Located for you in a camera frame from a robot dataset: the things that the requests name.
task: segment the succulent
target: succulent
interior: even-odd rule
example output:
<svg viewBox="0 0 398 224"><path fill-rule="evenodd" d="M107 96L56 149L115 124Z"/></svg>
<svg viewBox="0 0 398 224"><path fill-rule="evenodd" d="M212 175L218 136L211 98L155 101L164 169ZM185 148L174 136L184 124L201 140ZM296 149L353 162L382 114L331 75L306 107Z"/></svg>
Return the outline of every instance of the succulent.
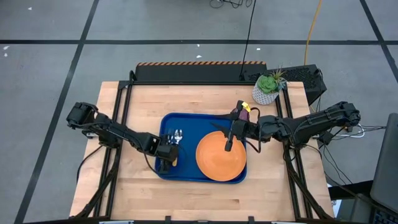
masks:
<svg viewBox="0 0 398 224"><path fill-rule="evenodd" d="M257 81L257 85L265 94L276 93L283 89L286 84L286 79L282 78L284 73L281 68L278 68L268 75L261 75Z"/></svg>

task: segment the orange bowl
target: orange bowl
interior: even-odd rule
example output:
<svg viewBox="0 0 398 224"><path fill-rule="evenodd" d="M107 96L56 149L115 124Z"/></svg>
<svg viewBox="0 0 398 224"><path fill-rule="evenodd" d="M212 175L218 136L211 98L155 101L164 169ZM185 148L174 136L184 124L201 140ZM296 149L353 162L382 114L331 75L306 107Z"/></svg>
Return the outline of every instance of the orange bowl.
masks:
<svg viewBox="0 0 398 224"><path fill-rule="evenodd" d="M197 164L208 178L229 181L237 177L246 165L246 151L241 141L233 138L231 151L225 151L227 138L221 131L207 134L197 147Z"/></svg>

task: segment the orange and black striped edge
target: orange and black striped edge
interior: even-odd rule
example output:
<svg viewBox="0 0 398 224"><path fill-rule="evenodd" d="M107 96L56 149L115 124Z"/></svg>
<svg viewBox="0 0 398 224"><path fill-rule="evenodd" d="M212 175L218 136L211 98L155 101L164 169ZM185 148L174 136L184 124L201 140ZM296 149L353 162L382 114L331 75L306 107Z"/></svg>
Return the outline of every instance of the orange and black striped edge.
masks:
<svg viewBox="0 0 398 224"><path fill-rule="evenodd" d="M206 61L206 62L140 62L137 66L153 66L153 65L242 65L242 61ZM265 65L263 61L245 61L245 65Z"/></svg>

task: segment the black line on floor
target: black line on floor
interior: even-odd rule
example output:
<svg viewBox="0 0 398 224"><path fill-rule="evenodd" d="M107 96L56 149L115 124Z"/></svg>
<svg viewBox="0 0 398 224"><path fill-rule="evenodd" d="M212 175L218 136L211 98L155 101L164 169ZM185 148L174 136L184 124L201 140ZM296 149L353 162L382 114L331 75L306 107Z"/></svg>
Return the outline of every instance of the black line on floor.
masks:
<svg viewBox="0 0 398 224"><path fill-rule="evenodd" d="M47 153L49 151L50 144L51 144L54 132L55 132L55 128L57 127L57 124L58 124L58 121L59 121L59 118L60 118L60 115L62 112L62 108L65 103L65 99L67 98L68 90L69 90L70 84L72 82L73 75L75 74L75 70L76 70L77 64L79 62L81 51L83 50L84 40L87 38L88 30L90 29L90 25L93 22L93 18L94 18L94 14L95 14L95 11L96 11L96 8L98 5L98 1L99 0L93 1L93 5L91 6L90 13L88 14L88 18L87 18L85 27L83 29L83 33L81 34L81 37L80 37L80 43L78 44L78 46L76 48L75 55L73 56L72 62L70 64L68 75L63 84L62 91L61 91L60 97L58 99L58 103L55 107L55 111L54 111L54 114L53 114L51 122L50 122L50 126L47 130L47 134L45 135L44 142L43 142L42 148L39 153L39 157L36 160L36 164L33 169L32 176L30 177L29 183L27 185L27 188L26 188L26 191L24 194L24 198L22 199L21 205L18 209L18 213L17 213L16 219L14 221L15 224L20 224L20 223L24 222L26 212L29 208L30 201L32 200L33 193L35 191L37 182L40 177L40 173L41 173L43 165L44 165L45 158L47 157Z"/></svg>
<svg viewBox="0 0 398 224"><path fill-rule="evenodd" d="M0 40L0 44L79 44L80 40ZM160 45L160 44L246 44L246 40L84 40L98 45ZM306 40L249 40L249 44L305 45ZM390 40L398 45L398 40ZM378 40L311 40L310 45L379 45Z"/></svg>
<svg viewBox="0 0 398 224"><path fill-rule="evenodd" d="M398 82L398 68L396 65L396 62L394 58L392 57L390 50L388 49L386 42L384 41L383 36L381 35L381 32L379 28L377 27L376 21L374 20L372 13L368 7L368 4L366 4L365 0L359 0L361 2L361 5L363 7L363 10L365 11L366 16L368 17L368 20L372 26L373 32L376 35L378 41L380 42L381 49L383 50L384 56L387 59L388 64L390 65L390 68L392 70L392 73L394 74L397 82Z"/></svg>

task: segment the blue tray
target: blue tray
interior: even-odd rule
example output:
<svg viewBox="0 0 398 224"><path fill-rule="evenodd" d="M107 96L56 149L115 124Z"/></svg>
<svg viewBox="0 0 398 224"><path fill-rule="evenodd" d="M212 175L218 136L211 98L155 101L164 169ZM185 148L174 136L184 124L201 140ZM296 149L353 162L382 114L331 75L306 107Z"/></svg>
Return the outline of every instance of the blue tray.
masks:
<svg viewBox="0 0 398 224"><path fill-rule="evenodd" d="M231 121L228 119L216 118L208 114L190 114L190 113L169 113L160 124L160 135L168 134L169 129L182 129L183 138L179 142L183 149L179 149L177 166L171 167L167 175L159 175L166 180L187 180L199 182L216 182L223 184L237 184L246 177L247 166L244 166L242 173L230 181L220 182L211 180L205 176L199 169L196 161L196 150L200 140L208 133L217 131L211 125L216 123L229 128ZM155 169L159 170L160 160L156 158Z"/></svg>

